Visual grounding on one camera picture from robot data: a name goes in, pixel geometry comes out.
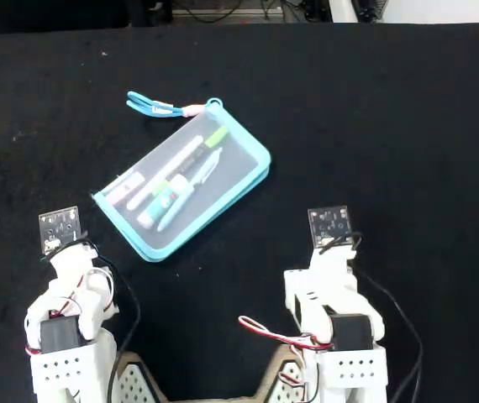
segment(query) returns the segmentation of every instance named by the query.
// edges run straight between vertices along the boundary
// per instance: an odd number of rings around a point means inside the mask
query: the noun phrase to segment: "black tablecloth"
[[[101,189],[180,127],[124,105],[221,97],[270,151],[268,178],[161,264],[99,211]],[[308,265],[309,207],[347,204],[358,265],[424,339],[421,401],[479,401],[479,25],[234,26],[0,36],[0,401],[32,399],[23,318],[53,270],[37,216],[78,205],[133,284],[130,349],[173,400],[254,393],[296,332],[282,271]],[[384,295],[394,390],[415,345]],[[122,339],[133,312],[110,324]]]

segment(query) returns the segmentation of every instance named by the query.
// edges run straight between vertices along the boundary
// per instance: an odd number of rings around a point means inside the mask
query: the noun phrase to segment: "marker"
[[[145,178],[140,172],[134,172],[128,176],[128,179],[112,189],[105,196],[105,199],[114,206],[116,203],[124,199],[131,191],[142,185],[144,181]]]
[[[225,126],[218,128],[211,136],[209,136],[203,144],[200,144],[188,158],[186,158],[180,166],[174,171],[174,174],[185,175],[189,169],[198,162],[208,151],[211,151],[213,147],[219,145],[224,137],[228,134],[229,130]]]
[[[171,208],[161,219],[159,225],[157,226],[158,233],[160,233],[169,226],[177,213],[179,213],[182,207],[186,204],[187,200],[189,200],[191,195],[194,193],[195,186],[203,185],[204,182],[208,179],[208,177],[215,171],[215,168],[217,168],[217,165],[219,163],[219,158],[222,151],[223,147],[216,149],[204,162],[203,166],[200,167],[200,170],[198,170],[198,172],[192,178],[191,182],[187,184],[181,195],[174,202],[174,204],[172,204]]]
[[[185,176],[176,175],[169,186],[152,200],[152,203],[137,217],[139,224],[146,229],[152,228],[188,186],[189,182]]]
[[[195,136],[187,145],[180,150],[172,159],[165,164],[165,166],[157,173],[155,176],[148,181],[146,185],[143,186],[140,191],[133,196],[133,198],[128,202],[127,208],[130,211],[133,211],[137,208],[140,203],[142,203],[146,197],[151,195],[154,189],[161,185],[168,175],[172,173],[180,164],[192,154],[192,152],[197,149],[198,145],[203,142],[203,136]]]

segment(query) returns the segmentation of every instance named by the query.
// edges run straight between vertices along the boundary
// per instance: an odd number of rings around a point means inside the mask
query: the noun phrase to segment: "black cable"
[[[298,15],[296,14],[296,12],[294,11],[294,8],[295,8],[295,9],[299,9],[299,7],[296,6],[295,4],[292,4],[292,3],[290,3],[290,2],[287,2],[287,0],[282,0],[282,3],[288,6],[288,9],[292,12],[292,14],[293,14],[293,16],[295,17],[295,19],[296,19],[299,23],[301,23],[301,19],[298,17]]]
[[[324,254],[331,248],[333,248],[336,245],[340,245],[341,243],[345,242],[348,238],[358,238],[357,241],[355,242],[353,249],[357,249],[357,247],[361,244],[361,241],[363,240],[363,234],[359,233],[357,231],[349,231],[348,233],[344,233],[340,235],[337,238],[334,238],[333,240],[327,242],[321,249],[320,249],[320,254]]]
[[[88,238],[79,238],[79,239],[76,239],[75,241],[65,243],[64,245],[60,246],[59,248],[53,250],[50,254],[47,254],[46,256],[41,258],[41,261],[49,263],[51,261],[51,259],[53,259],[57,254],[59,254],[63,250],[66,250],[66,249],[70,248],[71,246],[78,245],[79,243],[88,243],[90,246],[92,246],[94,249],[96,249],[96,252],[97,252],[97,246],[94,244],[94,242],[92,242]]]
[[[267,8],[264,7],[264,0],[260,0],[260,7],[262,9],[262,12],[264,13],[264,19],[265,20],[268,20],[270,19],[270,16],[267,15],[267,10],[269,10],[269,8],[271,7],[271,5],[273,4],[273,2],[270,3],[269,6],[267,6]]]
[[[218,21],[221,21],[222,19],[225,19],[227,18],[230,14],[232,14],[234,11],[236,11],[238,8],[241,7],[241,4],[243,3],[244,0],[239,0],[238,3],[232,7],[232,9],[230,11],[228,11],[226,14],[223,14],[217,18],[214,18],[214,19],[204,19],[204,18],[200,18],[198,17],[194,12],[191,11],[191,9],[187,6],[184,6],[182,3],[178,2],[178,1],[173,1],[174,4],[176,4],[177,6],[183,8],[184,10],[187,11],[187,13],[193,17],[194,19],[196,19],[199,23],[203,23],[203,24],[213,24],[213,23],[217,23]]]
[[[411,398],[411,403],[417,403],[418,393],[420,391],[422,378],[423,378],[423,364],[421,363],[418,367],[417,379],[415,380],[415,388],[413,389],[413,396]]]
[[[126,334],[124,340],[122,341],[122,344],[120,345],[120,348],[118,349],[118,352],[116,353],[116,359],[114,360],[113,368],[111,369],[111,374],[109,375],[109,378],[108,378],[107,403],[112,403],[114,376],[116,375],[116,371],[118,370],[118,365],[120,363],[122,354],[128,347],[128,344],[131,341],[131,338],[133,337],[135,329],[140,323],[140,303],[139,303],[139,300],[137,299],[137,295],[134,293],[129,283],[122,276],[122,273],[120,273],[120,271],[116,268],[114,263],[111,262],[109,259],[105,258],[104,256],[102,256],[101,254],[99,254],[97,258],[102,260],[114,272],[114,274],[116,274],[116,276],[124,283],[124,287],[128,291],[129,296],[131,297],[131,300],[135,306],[135,319],[133,320],[133,323],[131,325],[131,328],[128,331],[128,334]]]
[[[383,294],[385,294],[392,302],[392,304],[397,308],[398,313],[400,314],[400,317],[404,320],[406,325],[409,328],[409,331],[413,334],[413,337],[415,338],[417,344],[418,344],[418,354],[417,354],[417,359],[415,361],[415,364],[411,368],[411,370],[408,372],[406,377],[400,382],[400,385],[397,387],[397,389],[394,392],[394,395],[392,398],[389,400],[389,403],[397,403],[398,399],[400,399],[401,394],[406,390],[408,387],[409,382],[413,377],[417,374],[417,379],[415,381],[415,388],[413,390],[413,398],[412,398],[412,403],[414,403],[417,400],[418,397],[418,390],[420,389],[420,383],[421,383],[421,378],[422,378],[422,366],[423,366],[423,341],[421,340],[421,337],[418,335],[417,330],[415,329],[415,326],[412,324],[412,322],[409,320],[408,315],[404,312],[404,310],[400,307],[398,304],[396,298],[392,296],[391,292],[384,288],[382,285],[377,283],[374,279],[372,279],[369,275],[366,273],[363,273],[362,271],[358,270],[357,268],[353,269],[356,271],[359,275],[367,279],[372,285],[374,285],[375,288],[377,288],[379,291],[381,291]]]
[[[304,401],[303,403],[313,403],[316,396],[318,396],[318,392],[320,391],[320,364],[316,364],[316,391],[314,392],[314,396],[311,397],[308,401]]]

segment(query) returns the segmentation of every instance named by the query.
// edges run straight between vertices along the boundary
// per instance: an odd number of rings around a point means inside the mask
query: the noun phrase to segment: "light blue zipper pouch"
[[[128,97],[152,117],[196,115],[92,196],[137,253],[157,262],[262,181],[271,156],[219,99],[179,108]]]

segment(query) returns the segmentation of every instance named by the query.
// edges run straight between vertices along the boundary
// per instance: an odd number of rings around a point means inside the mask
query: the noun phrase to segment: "wire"
[[[418,391],[420,389],[421,378],[422,378],[423,353],[424,353],[423,341],[421,340],[421,337],[418,335],[417,329],[415,329],[415,326],[412,324],[408,315],[406,315],[404,310],[400,307],[400,304],[398,304],[396,298],[392,296],[391,292],[387,290],[386,288],[384,288],[379,283],[377,283],[374,279],[372,279],[369,275],[362,272],[361,270],[354,268],[354,271],[356,271],[359,275],[367,279],[372,285],[374,285],[375,288],[377,288],[379,291],[381,291],[391,300],[392,304],[397,308],[397,311],[400,314],[400,317],[404,320],[404,322],[409,328],[409,331],[413,334],[413,337],[415,338],[415,341],[418,344],[418,354],[417,354],[417,359],[415,360],[415,364],[410,369],[406,377],[400,382],[400,385],[395,390],[394,395],[389,400],[389,403],[397,403],[398,399],[400,399],[401,394],[408,387],[411,379],[413,379],[413,377],[417,374],[415,387],[413,389],[413,398],[411,400],[412,403],[414,403],[417,400]]]
[[[301,363],[301,369],[305,369],[307,367],[307,365],[305,364],[305,359],[303,358],[303,355],[299,352],[299,350],[297,350],[297,347],[293,344],[290,344],[290,351],[292,351],[292,353],[294,353],[299,359],[299,362]]]
[[[102,269],[101,267],[92,267],[88,272],[86,272],[85,277],[87,277],[88,273],[96,272],[96,271],[105,275],[108,278],[108,288],[109,288],[109,292],[111,293],[111,296],[108,299],[107,305],[103,308],[103,311],[106,311],[111,306],[111,304],[113,304],[114,280],[111,274],[108,273],[106,270]]]
[[[24,346],[24,351],[30,356],[41,354],[41,350],[37,348],[31,348],[28,344]]]
[[[81,305],[79,305],[79,302],[75,301],[73,298],[69,297],[69,296],[52,296],[51,298],[56,298],[58,300],[64,300],[66,301],[66,304],[68,304],[68,306],[70,304],[75,304],[77,305],[77,308],[79,309],[79,315],[82,314],[82,308],[81,308]]]
[[[301,19],[298,17],[298,15],[296,14],[296,12],[294,11],[294,8],[295,8],[295,9],[299,9],[299,7],[296,6],[295,4],[292,4],[292,3],[288,2],[287,0],[281,0],[281,3],[282,3],[283,5],[288,6],[288,9],[292,12],[292,15],[294,16],[294,18],[295,18],[299,23],[301,23]]]
[[[423,364],[421,363],[418,367],[417,379],[415,380],[415,388],[413,389],[413,396],[411,398],[411,403],[417,402],[422,378],[423,378]]]
[[[322,248],[320,248],[319,254],[324,254],[334,246],[340,245],[341,243],[345,242],[348,238],[358,238],[352,247],[353,250],[356,250],[357,247],[361,244],[361,241],[363,240],[363,234],[357,231],[349,231],[348,233],[344,233],[339,237],[333,238],[332,240],[327,242]]]
[[[291,388],[295,389],[295,388],[304,388],[305,387],[305,383],[300,381],[300,380],[297,380],[295,378],[293,378],[292,376],[288,375],[288,374],[285,374],[284,372],[282,371],[279,371],[278,374],[276,375],[277,378],[283,383],[283,384],[286,384],[288,386],[290,386]]]
[[[42,262],[50,263],[50,261],[51,261],[57,254],[59,254],[59,253],[62,252],[63,250],[66,250],[66,249],[70,248],[71,246],[78,245],[79,243],[87,243],[87,244],[89,244],[91,247],[93,247],[94,249],[96,249],[96,251],[97,251],[97,246],[96,246],[96,245],[94,244],[94,242],[92,242],[90,239],[88,239],[88,238],[79,238],[79,239],[76,239],[75,241],[71,241],[71,242],[65,243],[64,245],[60,246],[59,248],[53,250],[53,252],[51,252],[50,254],[47,254],[46,256],[44,256],[43,258],[41,258],[41,261],[42,261]]]
[[[267,338],[273,338],[285,344],[291,344],[293,346],[296,346],[297,348],[305,348],[307,350],[316,350],[316,351],[322,351],[322,350],[326,351],[326,350],[333,349],[333,344],[307,344],[302,341],[305,337],[290,338],[288,336],[283,336],[281,334],[271,332],[267,327],[265,327],[261,323],[258,323],[254,319],[251,319],[250,317],[246,317],[243,315],[238,317],[238,322],[241,326],[247,328],[248,330],[251,330],[252,332],[258,333],[262,336],[266,336]],[[315,343],[317,342],[314,336],[310,336],[310,341]]]
[[[97,258],[105,262],[107,266],[113,271],[113,273],[118,278],[120,278],[120,280],[124,283],[124,287],[128,291],[129,296],[131,297],[131,301],[133,302],[135,307],[135,319],[133,320],[133,323],[131,324],[131,328],[128,330],[128,333],[126,334],[124,340],[122,341],[120,348],[118,349],[118,352],[116,354],[116,359],[114,360],[113,368],[111,369],[111,374],[109,375],[109,378],[108,378],[107,403],[112,403],[114,377],[116,375],[116,371],[118,370],[120,358],[122,357],[122,354],[124,353],[125,349],[128,347],[128,344],[131,341],[131,338],[133,337],[133,334],[140,323],[140,303],[139,303],[139,300],[137,299],[137,295],[134,293],[133,289],[131,288],[129,283],[126,281],[122,273],[116,268],[114,263],[111,262],[109,259],[105,258],[104,256],[102,256],[101,254],[98,254]]]
[[[319,390],[320,390],[320,364],[316,364],[316,390],[314,391],[314,396],[307,401],[300,401],[298,403],[313,403],[314,399],[316,399],[316,396],[318,396]]]
[[[193,11],[191,11],[191,9],[189,9],[189,7],[183,5],[182,3],[178,2],[178,1],[173,1],[173,3],[176,4],[177,6],[179,6],[180,8],[183,8],[184,10],[186,10],[187,13],[191,17],[193,17],[195,20],[197,20],[199,23],[214,24],[214,23],[217,23],[218,21],[221,21],[222,19],[227,18],[230,14],[232,14],[234,11],[236,11],[238,8],[240,8],[243,1],[244,0],[239,0],[238,3],[235,6],[233,6],[232,9],[230,9],[226,14],[223,14],[223,15],[217,17],[217,18],[214,18],[214,19],[200,18]]]

